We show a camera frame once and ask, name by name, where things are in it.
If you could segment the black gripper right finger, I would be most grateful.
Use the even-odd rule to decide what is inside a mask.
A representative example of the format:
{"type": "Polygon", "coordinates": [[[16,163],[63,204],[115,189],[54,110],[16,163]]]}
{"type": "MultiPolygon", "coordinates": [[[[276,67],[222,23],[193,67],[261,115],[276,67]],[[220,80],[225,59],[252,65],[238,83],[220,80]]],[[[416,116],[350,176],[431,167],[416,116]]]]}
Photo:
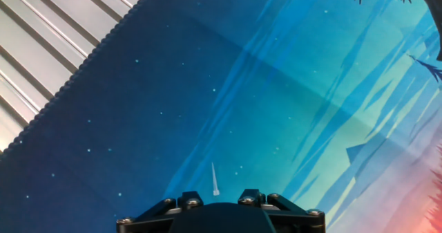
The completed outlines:
{"type": "Polygon", "coordinates": [[[257,216],[265,232],[325,233],[325,213],[319,209],[303,209],[281,194],[268,195],[259,189],[245,189],[238,204],[260,210],[257,216]]]}

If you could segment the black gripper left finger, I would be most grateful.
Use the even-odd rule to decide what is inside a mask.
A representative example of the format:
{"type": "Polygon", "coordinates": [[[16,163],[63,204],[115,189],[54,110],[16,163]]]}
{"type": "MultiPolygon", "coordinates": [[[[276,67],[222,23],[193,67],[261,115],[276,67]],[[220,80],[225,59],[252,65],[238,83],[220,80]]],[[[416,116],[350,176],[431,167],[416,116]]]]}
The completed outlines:
{"type": "Polygon", "coordinates": [[[117,233],[168,231],[174,220],[185,211],[204,205],[200,195],[183,192],[178,198],[164,198],[138,217],[117,219],[117,233]]]}

